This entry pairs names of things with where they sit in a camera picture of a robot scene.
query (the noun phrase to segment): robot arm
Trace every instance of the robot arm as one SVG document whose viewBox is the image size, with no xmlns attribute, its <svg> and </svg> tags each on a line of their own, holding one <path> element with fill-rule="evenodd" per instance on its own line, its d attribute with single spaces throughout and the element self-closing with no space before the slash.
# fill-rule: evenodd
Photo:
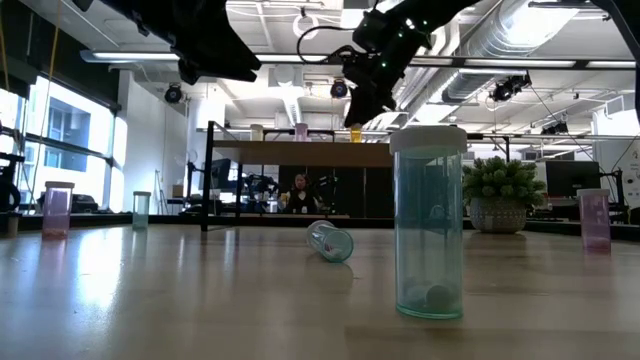
<svg viewBox="0 0 640 360">
<path fill-rule="evenodd" d="M 81 9 L 93 0 L 74 0 Z M 180 56 L 183 80 L 193 84 L 202 75 L 254 81 L 260 61 L 229 25 L 226 0 L 101 0 L 138 25 L 142 34 L 153 33 Z M 345 126 L 365 124 L 387 109 L 395 109 L 391 90 L 420 46 L 429 47 L 428 35 L 464 8 L 480 0 L 405 0 L 385 13 L 365 12 L 350 46 L 334 52 L 351 89 L 351 108 Z M 584 3 L 586 0 L 564 0 Z M 591 0 L 609 12 L 636 61 L 640 61 L 640 1 Z M 636 92 L 640 112 L 640 94 Z"/>
</svg>

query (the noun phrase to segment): shelf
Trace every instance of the shelf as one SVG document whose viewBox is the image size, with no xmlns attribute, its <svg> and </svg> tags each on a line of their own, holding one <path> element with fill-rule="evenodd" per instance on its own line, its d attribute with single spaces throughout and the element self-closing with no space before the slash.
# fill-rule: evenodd
<svg viewBox="0 0 640 360">
<path fill-rule="evenodd" d="M 215 141 L 214 151 L 240 164 L 391 167 L 389 144 Z"/>
</svg>

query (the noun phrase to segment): teal plastic container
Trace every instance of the teal plastic container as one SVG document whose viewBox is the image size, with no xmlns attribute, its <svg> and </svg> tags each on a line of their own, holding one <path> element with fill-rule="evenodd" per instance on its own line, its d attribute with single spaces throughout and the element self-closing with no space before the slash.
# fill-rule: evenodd
<svg viewBox="0 0 640 360">
<path fill-rule="evenodd" d="M 133 228 L 146 229 L 149 226 L 149 205 L 151 193 L 145 191 L 133 192 Z"/>
<path fill-rule="evenodd" d="M 307 243 L 330 262 L 341 263 L 353 253 L 353 238 L 326 220 L 307 228 Z"/>
<path fill-rule="evenodd" d="M 462 316 L 462 154 L 450 126 L 391 136 L 395 180 L 396 308 L 412 316 Z"/>
</svg>

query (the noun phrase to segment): computer monitor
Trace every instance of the computer monitor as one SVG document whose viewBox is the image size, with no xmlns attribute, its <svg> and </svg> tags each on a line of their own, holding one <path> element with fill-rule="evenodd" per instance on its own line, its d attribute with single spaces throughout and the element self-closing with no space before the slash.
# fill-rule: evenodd
<svg viewBox="0 0 640 360">
<path fill-rule="evenodd" d="M 577 196 L 580 189 L 600 189 L 600 165 L 594 161 L 547 161 L 549 196 Z"/>
<path fill-rule="evenodd" d="M 211 162 L 211 189 L 235 189 L 235 181 L 229 181 L 231 160 L 220 159 Z M 204 189 L 204 173 L 200 176 L 200 190 Z"/>
</svg>

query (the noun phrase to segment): green plant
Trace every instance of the green plant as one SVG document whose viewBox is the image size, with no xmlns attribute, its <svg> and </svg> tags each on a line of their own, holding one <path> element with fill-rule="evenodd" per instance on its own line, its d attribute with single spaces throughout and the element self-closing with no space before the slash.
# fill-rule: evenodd
<svg viewBox="0 0 640 360">
<path fill-rule="evenodd" d="M 468 203 L 473 198 L 501 197 L 513 199 L 523 205 L 541 205 L 544 201 L 540 191 L 545 183 L 536 181 L 536 164 L 520 161 L 505 162 L 499 157 L 476 159 L 473 167 L 463 167 L 462 189 Z"/>
</svg>

